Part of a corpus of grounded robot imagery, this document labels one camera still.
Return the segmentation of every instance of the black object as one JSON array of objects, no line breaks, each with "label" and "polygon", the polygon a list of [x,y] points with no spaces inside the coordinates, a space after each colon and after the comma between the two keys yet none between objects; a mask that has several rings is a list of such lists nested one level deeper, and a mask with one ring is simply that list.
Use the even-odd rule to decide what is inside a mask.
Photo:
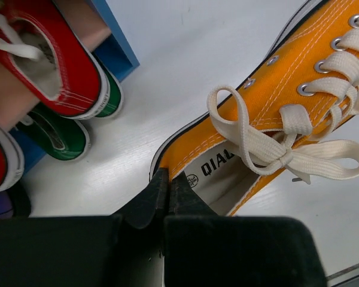
[{"label": "black object", "polygon": [[165,286],[323,287],[309,230],[290,218],[170,216]]},{"label": "black object", "polygon": [[124,216],[124,220],[138,230],[147,228],[154,219],[161,219],[166,213],[168,198],[169,172],[159,169],[148,186],[124,205],[115,214]]},{"label": "black object", "polygon": [[31,214],[31,201],[29,200],[23,185],[15,183],[6,190],[13,206],[13,217],[28,217]]},{"label": "black object", "polygon": [[120,216],[0,221],[0,287],[114,286]]},{"label": "black object", "polygon": [[217,216],[185,175],[168,182],[159,169],[111,216],[0,221],[0,287],[161,286],[163,256],[166,287],[326,286],[301,222]]}]

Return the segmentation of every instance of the white floor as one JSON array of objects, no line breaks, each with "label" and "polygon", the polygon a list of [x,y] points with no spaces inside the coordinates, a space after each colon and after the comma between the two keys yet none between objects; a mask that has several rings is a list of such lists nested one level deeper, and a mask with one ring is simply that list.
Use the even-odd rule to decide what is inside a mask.
[{"label": "white floor", "polygon": [[[206,111],[210,89],[237,86],[261,62],[303,0],[108,0],[141,61],[123,83],[114,121],[93,135],[78,163],[44,158],[25,178],[33,216],[108,215],[148,184],[167,137]],[[359,116],[331,138],[359,141]],[[239,211],[286,215],[312,231],[327,274],[359,263],[359,178],[308,186],[285,172]]]}]

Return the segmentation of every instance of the white insole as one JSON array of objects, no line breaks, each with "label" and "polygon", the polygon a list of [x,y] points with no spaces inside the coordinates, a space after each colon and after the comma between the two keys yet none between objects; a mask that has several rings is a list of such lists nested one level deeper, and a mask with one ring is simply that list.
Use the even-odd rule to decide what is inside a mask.
[{"label": "white insole", "polygon": [[59,95],[61,82],[51,47],[40,34],[22,33],[20,37],[25,44],[38,47],[44,55],[38,61],[13,56],[15,64],[46,98],[55,100]]},{"label": "white insole", "polygon": [[258,178],[224,143],[195,159],[185,174],[193,191],[219,215],[231,211]]}]

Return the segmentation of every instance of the orange canvas shoe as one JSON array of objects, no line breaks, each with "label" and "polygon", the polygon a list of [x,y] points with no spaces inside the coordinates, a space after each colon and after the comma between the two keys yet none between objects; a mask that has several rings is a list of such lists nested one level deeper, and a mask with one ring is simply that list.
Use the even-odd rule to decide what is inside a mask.
[{"label": "orange canvas shoe", "polygon": [[[221,90],[231,95],[217,105]],[[187,178],[220,215],[234,215],[285,169],[308,184],[311,175],[359,176],[359,144],[324,141],[359,114],[359,0],[307,1],[250,77],[213,90],[207,106],[160,147],[150,176],[162,167],[171,182]]]}]

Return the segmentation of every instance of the white shoelace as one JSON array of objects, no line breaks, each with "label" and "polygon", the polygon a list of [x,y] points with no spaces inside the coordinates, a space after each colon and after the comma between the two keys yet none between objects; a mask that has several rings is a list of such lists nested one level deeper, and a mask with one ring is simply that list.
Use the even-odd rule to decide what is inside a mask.
[{"label": "white shoelace", "polygon": [[[359,51],[359,28],[346,33],[338,45]],[[341,73],[348,80],[325,77],[307,84],[306,92],[324,92],[337,97],[336,104],[328,112],[331,115],[329,126],[319,135],[310,136],[310,141],[318,141],[331,133],[347,116],[359,114],[359,59],[349,52],[337,51],[325,59],[320,68]],[[217,94],[222,90],[229,91],[237,102],[237,121],[225,120],[218,113]],[[339,105],[346,97],[349,105],[342,110]],[[215,129],[228,140],[230,151],[240,156],[245,165],[258,175],[271,175],[284,167],[308,184],[311,183],[310,175],[337,180],[359,176],[359,143],[338,140],[292,149],[298,136],[309,136],[313,130],[308,112],[302,105],[285,105],[279,110],[283,130],[274,137],[249,125],[246,103],[232,87],[217,87],[213,90],[207,106]],[[341,158],[357,161],[358,167],[347,169],[334,161]]]},{"label": "white shoelace", "polygon": [[11,41],[11,43],[8,43],[0,38],[0,50],[32,60],[38,60],[42,56],[40,49],[24,44],[17,32],[8,24],[7,19],[1,14],[0,30]]}]

